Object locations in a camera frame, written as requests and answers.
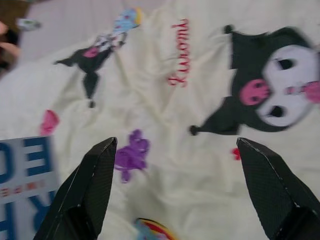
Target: white fabric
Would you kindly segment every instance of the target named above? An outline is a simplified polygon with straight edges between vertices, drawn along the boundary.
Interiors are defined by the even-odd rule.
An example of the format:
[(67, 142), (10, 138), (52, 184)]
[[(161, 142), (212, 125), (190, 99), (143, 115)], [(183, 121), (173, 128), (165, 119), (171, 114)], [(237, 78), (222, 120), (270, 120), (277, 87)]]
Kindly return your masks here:
[(114, 24), (125, 9), (140, 7), (150, 12), (164, 0), (43, 0), (30, 7), (29, 19), (41, 28), (21, 35), (18, 64), (36, 61), (49, 54), (87, 40)]
[[(54, 108), (61, 123), (54, 132), (61, 181), (96, 143), (118, 137), (125, 146), (131, 131), (150, 140), (146, 171), (132, 171), (121, 183), (115, 170), (101, 240), (132, 240), (135, 218), (155, 220), (180, 240), (266, 240), (249, 198), (241, 163), (231, 150), (238, 136), (191, 136), (223, 97), (229, 96), (234, 24), (246, 34), (296, 26), (314, 44), (320, 42), (317, 0), (173, 0), (128, 33), (126, 44), (107, 59), (95, 94), (96, 108), (84, 98), (84, 73), (76, 66), (52, 65), (86, 48), (81, 44), (26, 64), (0, 82), (0, 136), (38, 134), (45, 109)], [(178, 67), (176, 29), (189, 20), (190, 72), (187, 86), (171, 86)], [(241, 126), (240, 135), (279, 153), (291, 170), (320, 198), (320, 111), (312, 111), (286, 131), (268, 133)]]

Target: purple flower print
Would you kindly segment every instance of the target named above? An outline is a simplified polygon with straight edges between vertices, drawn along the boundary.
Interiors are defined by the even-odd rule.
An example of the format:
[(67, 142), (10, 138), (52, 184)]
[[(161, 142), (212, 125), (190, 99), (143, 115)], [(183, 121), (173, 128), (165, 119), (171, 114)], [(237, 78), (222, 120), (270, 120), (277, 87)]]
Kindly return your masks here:
[(140, 129), (134, 130), (129, 135), (129, 145), (120, 148), (115, 153), (114, 168), (121, 171), (123, 183), (129, 182), (131, 178), (130, 170), (143, 170), (147, 167), (146, 156), (149, 152), (150, 142), (142, 138)]

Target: pink heart print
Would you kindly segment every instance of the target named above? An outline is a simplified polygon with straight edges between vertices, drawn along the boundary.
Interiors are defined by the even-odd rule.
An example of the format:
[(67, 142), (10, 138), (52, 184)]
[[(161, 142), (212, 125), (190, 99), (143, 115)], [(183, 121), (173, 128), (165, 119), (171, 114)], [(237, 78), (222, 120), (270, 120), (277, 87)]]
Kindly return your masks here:
[(58, 124), (59, 124), (58, 115), (52, 110), (45, 111), (43, 116), (43, 122), (40, 126), (40, 135), (41, 136), (51, 135), (56, 129)]

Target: black ears with pink skull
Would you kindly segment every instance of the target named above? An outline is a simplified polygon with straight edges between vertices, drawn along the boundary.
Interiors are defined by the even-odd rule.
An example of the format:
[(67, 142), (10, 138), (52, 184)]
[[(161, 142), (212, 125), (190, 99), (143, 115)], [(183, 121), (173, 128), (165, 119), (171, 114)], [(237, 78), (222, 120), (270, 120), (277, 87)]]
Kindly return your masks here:
[(291, 27), (273, 33), (244, 35), (228, 25), (231, 34), (231, 69), (236, 69), (230, 96), (207, 118), (199, 132), (236, 135), (245, 124), (264, 132), (283, 131), (301, 120), (311, 109), (306, 86), (319, 83), (319, 55)]

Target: cartoon print fabric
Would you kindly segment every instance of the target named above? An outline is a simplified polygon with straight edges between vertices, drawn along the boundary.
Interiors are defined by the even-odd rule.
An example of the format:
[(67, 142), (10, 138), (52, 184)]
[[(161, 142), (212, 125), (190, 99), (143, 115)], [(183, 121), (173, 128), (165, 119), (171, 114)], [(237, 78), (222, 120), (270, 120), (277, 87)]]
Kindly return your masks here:
[(126, 33), (130, 29), (136, 28), (140, 25), (142, 18), (142, 11), (139, 7), (125, 10), (115, 21), (113, 34)]
[(54, 63), (64, 64), (68, 67), (77, 64), (86, 73), (83, 78), (83, 86), (86, 97), (90, 100), (90, 108), (94, 108), (96, 105), (93, 97), (99, 82), (97, 71), (117, 48), (125, 44), (127, 32), (138, 27), (141, 23), (141, 18), (142, 13), (139, 8), (125, 10), (115, 20), (112, 33), (98, 36), (92, 46), (79, 49), (72, 56)]
[(236, 69), (230, 96), (202, 126), (190, 133), (236, 135), (241, 124), (264, 132), (279, 132), (301, 120), (319, 103), (319, 54), (296, 29), (273, 33), (232, 34), (231, 68)]
[(150, 142), (144, 139), (140, 129), (134, 130), (128, 137), (129, 145), (120, 148), (115, 154), (114, 168), (121, 171), (123, 183), (131, 179), (130, 170), (147, 168), (146, 156), (149, 152)]
[[(125, 44), (126, 37), (127, 33), (124, 32), (123, 37), (119, 42), (119, 47), (122, 47)], [(113, 40), (114, 38), (111, 34), (100, 35), (92, 46), (79, 49), (72, 56), (58, 60), (54, 63), (64, 64), (68, 67), (77, 64), (78, 67), (86, 73), (83, 78), (83, 86), (86, 97), (90, 99), (90, 108), (95, 107), (95, 102), (92, 98), (99, 81), (99, 75), (96, 72), (115, 50), (116, 46), (113, 45)]]
[(134, 225), (139, 231), (136, 240), (178, 240), (168, 228), (156, 221), (138, 218)]

